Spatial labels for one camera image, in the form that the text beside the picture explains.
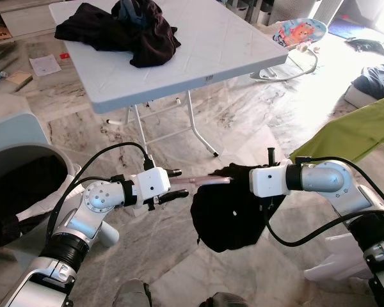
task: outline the green cloth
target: green cloth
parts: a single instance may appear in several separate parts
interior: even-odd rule
[[[384,143],[384,98],[327,123],[310,141],[290,154],[334,155],[357,162]]]

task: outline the marble floor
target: marble floor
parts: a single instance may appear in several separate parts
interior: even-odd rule
[[[256,83],[247,75],[199,88],[191,92],[198,129],[221,154],[213,156],[186,132],[149,146],[158,166],[180,168],[185,176],[205,175],[230,162],[264,164],[267,147],[276,147],[283,159],[310,139],[326,122],[354,111],[342,94],[363,66],[384,62],[372,53],[356,53],[340,38],[327,35],[320,43],[319,66],[310,75],[284,83]],[[38,117],[51,143],[73,162],[83,165],[100,149],[121,141],[137,141],[133,124],[115,126],[106,119],[122,120],[124,110],[95,114],[62,42],[51,35],[19,41],[8,56],[14,61],[6,71],[31,71],[28,58],[54,54],[61,72],[37,77],[12,95],[25,99]],[[0,95],[8,87],[0,81]],[[140,106],[147,114],[174,103],[176,97],[161,98]],[[186,109],[143,120],[147,139],[187,125]],[[100,157],[85,175],[111,176],[141,171],[140,154],[121,148]],[[384,150],[379,148],[360,165],[384,190]],[[121,283],[141,278],[150,283],[155,306],[198,306],[217,291],[245,297],[251,306],[375,306],[364,280],[312,283],[303,270],[328,256],[327,235],[346,232],[337,226],[299,248],[281,246],[265,231],[255,246],[215,253],[202,243],[197,246],[189,207],[191,195],[168,203],[140,217],[114,211],[108,222],[120,232],[116,246],[94,245],[79,271],[71,293],[76,306],[111,306]],[[271,224],[287,240],[298,239],[335,218],[330,204],[313,193],[293,193],[282,203]],[[0,249],[0,300],[22,272],[11,252]]]

